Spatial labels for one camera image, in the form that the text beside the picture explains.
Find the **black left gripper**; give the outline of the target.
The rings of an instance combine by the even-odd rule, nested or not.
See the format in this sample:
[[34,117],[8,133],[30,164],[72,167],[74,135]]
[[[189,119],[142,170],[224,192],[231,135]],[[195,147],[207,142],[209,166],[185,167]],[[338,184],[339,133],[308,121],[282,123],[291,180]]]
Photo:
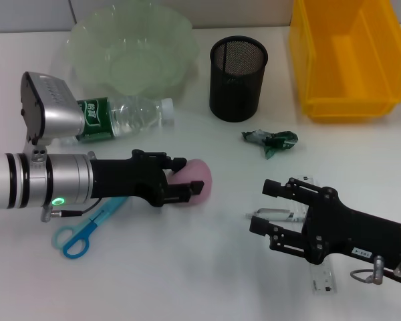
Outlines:
[[120,160],[90,161],[93,174],[92,198],[140,197],[153,207],[164,204],[198,203],[203,181],[170,184],[164,170],[177,173],[185,158],[171,158],[165,152],[133,150],[132,157]]

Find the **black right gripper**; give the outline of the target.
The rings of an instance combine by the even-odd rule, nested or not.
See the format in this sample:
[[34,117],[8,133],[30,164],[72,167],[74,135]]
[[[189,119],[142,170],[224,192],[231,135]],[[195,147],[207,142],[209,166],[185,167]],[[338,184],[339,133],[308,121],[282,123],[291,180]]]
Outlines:
[[302,234],[252,217],[249,231],[269,237],[269,249],[305,258],[313,264],[338,253],[372,263],[376,256],[393,270],[401,262],[401,223],[350,209],[336,190],[290,178],[287,183],[265,180],[264,195],[308,205]]

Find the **pink toy peach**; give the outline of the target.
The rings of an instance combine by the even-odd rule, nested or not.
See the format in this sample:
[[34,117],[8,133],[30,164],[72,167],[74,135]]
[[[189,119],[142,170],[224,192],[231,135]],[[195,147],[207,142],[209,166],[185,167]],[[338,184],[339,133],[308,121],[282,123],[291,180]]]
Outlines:
[[178,203],[181,207],[195,206],[204,203],[211,195],[212,190],[212,175],[211,170],[200,159],[188,160],[186,166],[177,173],[170,172],[167,176],[167,181],[170,184],[183,184],[191,181],[203,181],[204,187],[200,195],[194,195],[188,203]]

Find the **green plastic wrapper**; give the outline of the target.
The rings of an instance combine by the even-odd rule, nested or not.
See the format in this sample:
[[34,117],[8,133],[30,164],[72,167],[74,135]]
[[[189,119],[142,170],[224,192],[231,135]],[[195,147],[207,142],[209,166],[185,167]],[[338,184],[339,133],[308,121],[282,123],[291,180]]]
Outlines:
[[266,159],[270,159],[276,152],[289,150],[298,143],[298,136],[291,131],[271,133],[264,130],[242,132],[245,142],[256,144],[263,148]]

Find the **clear green-label water bottle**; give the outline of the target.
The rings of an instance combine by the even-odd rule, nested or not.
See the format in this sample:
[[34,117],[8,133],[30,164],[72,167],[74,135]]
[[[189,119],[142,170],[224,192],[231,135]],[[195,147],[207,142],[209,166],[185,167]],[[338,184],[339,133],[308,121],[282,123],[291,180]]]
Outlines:
[[79,100],[78,104],[84,114],[84,129],[80,135],[59,139],[62,145],[112,140],[174,125],[174,102],[170,98],[117,96]]

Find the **grey ballpoint pen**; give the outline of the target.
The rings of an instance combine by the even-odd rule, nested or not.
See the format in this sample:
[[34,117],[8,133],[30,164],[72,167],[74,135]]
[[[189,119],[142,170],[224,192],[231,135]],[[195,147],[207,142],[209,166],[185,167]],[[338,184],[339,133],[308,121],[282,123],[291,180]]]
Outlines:
[[260,217],[268,221],[284,221],[302,223],[305,218],[299,213],[288,209],[260,208],[252,213],[246,213],[245,218]]

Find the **clear plastic ruler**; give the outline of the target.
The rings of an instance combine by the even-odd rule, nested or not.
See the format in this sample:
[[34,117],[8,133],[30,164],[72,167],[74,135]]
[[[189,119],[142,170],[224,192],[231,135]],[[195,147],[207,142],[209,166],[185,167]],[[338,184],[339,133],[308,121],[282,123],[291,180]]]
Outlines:
[[[314,185],[312,176],[299,175],[296,177],[300,181]],[[297,206],[299,216],[303,222],[307,216],[308,206],[301,204]],[[313,293],[315,295],[333,295],[337,292],[333,266],[330,257],[326,257],[319,265],[309,263],[310,280]]]

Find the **black mesh pen holder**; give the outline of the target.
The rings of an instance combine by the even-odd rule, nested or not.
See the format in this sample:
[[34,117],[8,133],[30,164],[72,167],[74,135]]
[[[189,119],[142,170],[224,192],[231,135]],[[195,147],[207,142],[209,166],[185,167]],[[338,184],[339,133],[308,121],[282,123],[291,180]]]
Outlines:
[[243,122],[258,109],[268,62],[265,47],[257,40],[234,35],[211,48],[209,107],[226,122]]

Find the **blue plastic scissors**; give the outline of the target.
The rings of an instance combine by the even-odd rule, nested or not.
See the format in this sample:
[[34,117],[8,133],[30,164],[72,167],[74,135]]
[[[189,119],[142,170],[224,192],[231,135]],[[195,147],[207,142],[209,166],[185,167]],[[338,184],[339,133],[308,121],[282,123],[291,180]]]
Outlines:
[[[60,227],[52,236],[52,246],[60,250],[68,259],[80,258],[89,250],[90,235],[103,222],[113,216],[127,200],[127,197],[111,198],[79,224]],[[77,243],[81,243],[83,247],[78,253],[71,253],[72,247]]]

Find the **translucent green fruit bowl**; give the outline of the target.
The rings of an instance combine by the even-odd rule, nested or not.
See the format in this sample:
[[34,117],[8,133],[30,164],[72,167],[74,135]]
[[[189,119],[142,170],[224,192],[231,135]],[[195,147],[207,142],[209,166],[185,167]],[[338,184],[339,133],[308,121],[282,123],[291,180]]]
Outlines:
[[185,16],[159,4],[129,0],[79,21],[66,51],[86,87],[165,98],[182,88],[199,46]]

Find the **yellow plastic bin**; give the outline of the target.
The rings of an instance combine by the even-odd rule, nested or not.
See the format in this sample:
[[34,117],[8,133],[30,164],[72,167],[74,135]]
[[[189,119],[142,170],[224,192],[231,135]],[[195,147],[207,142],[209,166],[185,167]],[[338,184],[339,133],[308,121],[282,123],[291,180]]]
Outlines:
[[401,103],[401,27],[390,0],[293,0],[289,49],[301,111],[381,118]]

